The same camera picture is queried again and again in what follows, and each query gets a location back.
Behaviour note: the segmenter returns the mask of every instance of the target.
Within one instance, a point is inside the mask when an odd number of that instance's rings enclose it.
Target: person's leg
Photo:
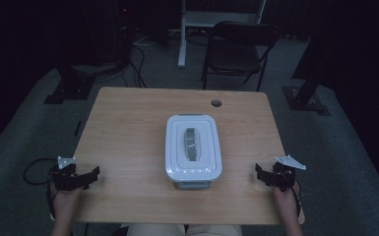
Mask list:
[[[127,236],[184,236],[183,224],[130,224]]]
[[[240,225],[189,225],[187,236],[241,236]]]

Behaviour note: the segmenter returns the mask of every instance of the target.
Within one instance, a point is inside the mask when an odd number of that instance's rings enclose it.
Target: tripod base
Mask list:
[[[52,95],[49,95],[44,104],[62,104],[64,100],[87,100],[95,77],[77,75],[77,83],[72,88],[66,88],[66,81],[61,80]]]
[[[301,87],[282,87],[282,89],[291,110],[316,111],[320,116],[331,116],[327,106],[321,103],[316,94],[308,102],[302,103],[296,97]]]

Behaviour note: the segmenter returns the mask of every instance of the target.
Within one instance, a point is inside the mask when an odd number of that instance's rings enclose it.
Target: container lid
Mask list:
[[[168,119],[165,171],[174,182],[214,181],[220,177],[220,141],[211,116],[181,114]]]

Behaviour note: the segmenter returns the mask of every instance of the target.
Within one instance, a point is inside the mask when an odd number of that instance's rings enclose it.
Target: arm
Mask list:
[[[73,191],[52,189],[55,222],[51,236],[69,236],[72,231],[73,217],[79,205],[82,188]]]
[[[295,182],[293,189],[298,193],[299,186]],[[292,190],[286,190],[284,193],[278,188],[272,186],[273,196],[276,202],[276,208],[284,224],[285,236],[302,236],[302,229],[296,214],[296,200]]]

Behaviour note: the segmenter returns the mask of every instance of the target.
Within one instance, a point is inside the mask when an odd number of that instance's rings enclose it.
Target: lid handle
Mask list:
[[[198,160],[195,132],[195,128],[187,128],[185,132],[185,152],[186,157],[189,159],[189,161]]]

